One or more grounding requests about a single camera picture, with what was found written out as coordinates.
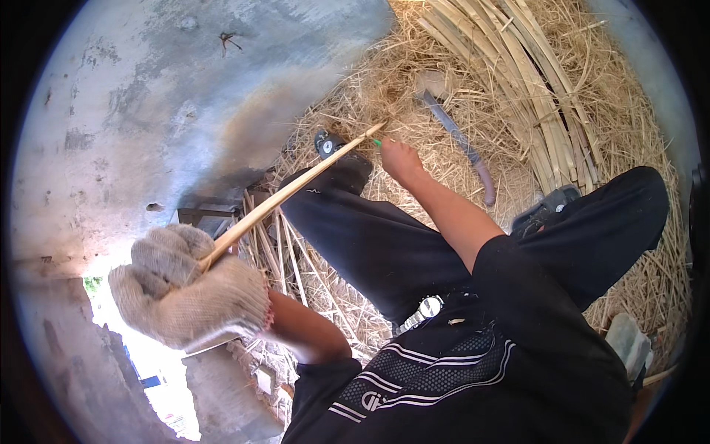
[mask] black shorts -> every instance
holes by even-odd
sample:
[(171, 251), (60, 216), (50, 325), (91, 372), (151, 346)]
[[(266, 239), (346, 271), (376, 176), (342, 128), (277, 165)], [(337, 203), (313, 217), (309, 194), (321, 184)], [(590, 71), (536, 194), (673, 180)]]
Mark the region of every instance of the black shorts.
[[(400, 325), (426, 295), (471, 288), (471, 274), (439, 232), (390, 202), (360, 197), (370, 169), (345, 156), (281, 207), (342, 278)], [(569, 203), (518, 244), (584, 311), (657, 246), (667, 213), (660, 175), (637, 167)]]

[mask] white stripe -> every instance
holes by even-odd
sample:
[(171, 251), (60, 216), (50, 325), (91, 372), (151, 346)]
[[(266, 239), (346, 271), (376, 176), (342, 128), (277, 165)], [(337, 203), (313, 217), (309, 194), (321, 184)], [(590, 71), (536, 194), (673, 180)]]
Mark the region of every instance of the white stripe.
[(363, 419), (367, 418), (367, 416), (363, 415), (362, 413), (356, 412), (356, 411), (353, 410), (352, 408), (350, 408), (350, 407), (348, 407), (348, 406), (344, 406), (344, 405), (342, 405), (342, 404), (339, 403), (339, 402), (334, 402), (333, 405), (336, 406), (336, 407), (340, 407), (340, 408), (342, 408), (342, 409), (345, 410), (345, 411), (349, 411), (350, 413), (354, 414), (355, 416), (359, 416), (360, 418), (363, 418)]
[(338, 413), (340, 416), (345, 416), (345, 417), (348, 418), (349, 420), (355, 421), (356, 423), (359, 423), (359, 422), (360, 422), (360, 420), (359, 420), (358, 418), (354, 418), (354, 417), (350, 416), (350, 415), (347, 414), (347, 413), (341, 412), (340, 410), (336, 410), (336, 409), (334, 409), (334, 408), (332, 408), (332, 407), (331, 407), (331, 408), (328, 408), (328, 410), (330, 410), (330, 411), (333, 412), (333, 413)]
[(382, 390), (389, 391), (390, 393), (397, 393), (397, 391), (395, 389), (390, 389), (389, 387), (380, 384), (379, 382), (375, 381), (371, 377), (366, 376), (364, 374), (357, 375), (356, 377), (353, 378), (353, 380), (355, 380), (355, 379), (367, 379), (368, 381), (375, 384), (377, 387), (381, 388)]
[(493, 340), (491, 341), (491, 346), (488, 347), (488, 350), (484, 352), (483, 354), (477, 354), (476, 356), (445, 356), (443, 358), (437, 359), (436, 362), (433, 365), (430, 365), (430, 367), (433, 367), (434, 365), (441, 365), (439, 362), (444, 362), (448, 360), (456, 361), (456, 360), (463, 360), (463, 359), (478, 359), (486, 356), (496, 345), (496, 336), (493, 335)]
[(414, 352), (414, 351), (412, 351), (412, 350), (407, 350), (407, 349), (405, 349), (404, 347), (402, 347), (401, 345), (399, 345), (399, 344), (397, 344), (397, 343), (389, 344), (389, 345), (388, 345), (387, 347), (385, 347), (384, 349), (389, 349), (390, 347), (397, 347), (398, 349), (402, 350), (404, 353), (412, 354), (412, 355), (418, 356), (418, 357), (423, 357), (423, 358), (425, 358), (425, 359), (430, 359), (430, 360), (432, 360), (432, 361), (436, 361), (436, 360), (437, 360), (437, 358), (435, 358), (435, 357), (433, 357), (433, 356), (429, 356), (428, 354), (423, 354), (423, 353), (419, 353), (419, 352)]
[(427, 369), (430, 369), (432, 367), (436, 367), (437, 365), (476, 365), (481, 361), (481, 359), (477, 361), (466, 361), (466, 362), (435, 362), (434, 364), (431, 364), (430, 366), (427, 367)]
[(426, 361), (426, 360), (420, 359), (418, 357), (404, 354), (404, 353), (400, 352), (399, 350), (397, 350), (396, 348), (387, 348), (386, 347), (386, 348), (383, 348), (382, 350), (380, 350), (380, 353), (382, 353), (382, 351), (384, 351), (384, 350), (388, 350), (389, 352), (395, 352), (396, 354), (399, 354), (401, 357), (405, 357), (407, 359), (411, 359), (412, 361), (416, 361), (416, 362), (422, 362), (423, 364), (433, 364), (434, 363), (434, 361)]
[(391, 382), (389, 382), (389, 381), (383, 379), (383, 378), (382, 378), (380, 375), (378, 375), (377, 373), (373, 373), (373, 372), (360, 372), (360, 374), (367, 374), (367, 375), (369, 375), (369, 376), (372, 376), (372, 377), (374, 377), (375, 379), (377, 379), (378, 381), (380, 381), (382, 384), (387, 384), (387, 385), (389, 385), (390, 387), (392, 387), (393, 389), (399, 390), (399, 389), (402, 388), (402, 386), (398, 386), (397, 384), (392, 384)]
[[(466, 384), (466, 385), (460, 386), (456, 389), (453, 389), (450, 392), (448, 392), (444, 395), (441, 395), (441, 396), (402, 395), (398, 398), (387, 400), (387, 402), (380, 405), (378, 408), (390, 408), (390, 407), (396, 406), (397, 404), (411, 404), (414, 406), (432, 406), (432, 405), (436, 404), (437, 402), (441, 401), (442, 399), (447, 398), (448, 396), (457, 394), (462, 390), (470, 389), (471, 387), (475, 387), (475, 386), (494, 385), (500, 381), (503, 381), (503, 378), (506, 375), (506, 367), (508, 366), (508, 360), (510, 359), (510, 351), (512, 350), (513, 347), (515, 347), (514, 343), (511, 343), (510, 346), (508, 346), (509, 342), (511, 342), (511, 341), (506, 340), (506, 343), (505, 343), (506, 352), (503, 355), (503, 359), (501, 360), (501, 367), (499, 368), (498, 373), (493, 378), (489, 379), (488, 381), (474, 382), (472, 384)], [(409, 401), (408, 399), (414, 399), (414, 400), (421, 399), (421, 401)]]

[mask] wristwatch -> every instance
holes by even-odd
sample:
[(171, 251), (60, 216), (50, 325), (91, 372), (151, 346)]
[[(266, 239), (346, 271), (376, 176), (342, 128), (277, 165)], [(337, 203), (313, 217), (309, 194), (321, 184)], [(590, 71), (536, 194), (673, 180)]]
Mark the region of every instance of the wristwatch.
[(417, 311), (407, 318), (402, 325), (394, 329), (394, 336), (397, 337), (407, 330), (412, 330), (427, 319), (433, 318), (439, 314), (443, 307), (444, 301), (439, 295), (427, 296), (419, 303)]

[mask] concrete wall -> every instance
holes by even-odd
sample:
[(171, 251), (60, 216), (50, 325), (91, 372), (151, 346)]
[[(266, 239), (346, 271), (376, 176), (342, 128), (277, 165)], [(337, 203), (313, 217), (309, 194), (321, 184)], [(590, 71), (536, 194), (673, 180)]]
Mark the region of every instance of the concrete wall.
[(92, 322), (82, 279), (26, 281), (17, 290), (18, 320), (35, 367), (82, 442), (190, 442), (176, 439), (156, 416), (121, 336)]
[[(50, 277), (103, 275), (176, 208), (233, 208), (278, 157), (294, 116), (392, 16), (385, 0), (89, 0), (21, 134), (16, 263)], [(227, 42), (223, 56), (222, 33), (242, 50)]]
[[(177, 439), (151, 408), (121, 335), (92, 322), (82, 279), (22, 281), (23, 338), (50, 397), (83, 443), (191, 442)], [(201, 443), (263, 442), (283, 432), (225, 346), (183, 364)]]
[(182, 363), (195, 399), (201, 443), (243, 444), (283, 433), (283, 424), (256, 398), (249, 378), (226, 345), (184, 358)]

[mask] knit cotton glove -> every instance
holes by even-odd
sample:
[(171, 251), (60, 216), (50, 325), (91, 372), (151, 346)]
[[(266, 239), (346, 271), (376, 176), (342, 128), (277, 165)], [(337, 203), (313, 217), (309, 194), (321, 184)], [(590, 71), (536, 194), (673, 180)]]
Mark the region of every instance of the knit cotton glove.
[(261, 272), (225, 254), (203, 275), (197, 261), (213, 249), (207, 233), (185, 224), (154, 227), (137, 240), (133, 263), (109, 273), (126, 324), (189, 354), (268, 327)]

